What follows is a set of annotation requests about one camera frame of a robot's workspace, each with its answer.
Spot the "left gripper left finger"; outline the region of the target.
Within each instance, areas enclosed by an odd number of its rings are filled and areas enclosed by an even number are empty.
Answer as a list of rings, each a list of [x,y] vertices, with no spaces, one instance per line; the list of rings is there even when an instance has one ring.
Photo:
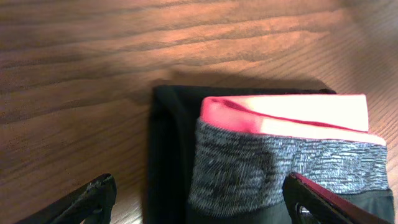
[[[102,174],[17,224],[110,224],[116,181]]]

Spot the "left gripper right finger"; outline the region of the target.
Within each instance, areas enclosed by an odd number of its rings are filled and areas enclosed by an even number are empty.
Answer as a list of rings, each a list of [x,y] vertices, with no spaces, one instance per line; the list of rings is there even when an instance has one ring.
[[[283,196],[293,224],[389,223],[296,172],[285,178]]]

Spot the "black leggings red waistband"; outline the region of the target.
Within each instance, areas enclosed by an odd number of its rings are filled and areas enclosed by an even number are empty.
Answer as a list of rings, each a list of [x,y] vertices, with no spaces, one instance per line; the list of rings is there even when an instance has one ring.
[[[393,223],[387,147],[364,95],[161,85],[149,116],[147,223],[292,223],[299,173]]]

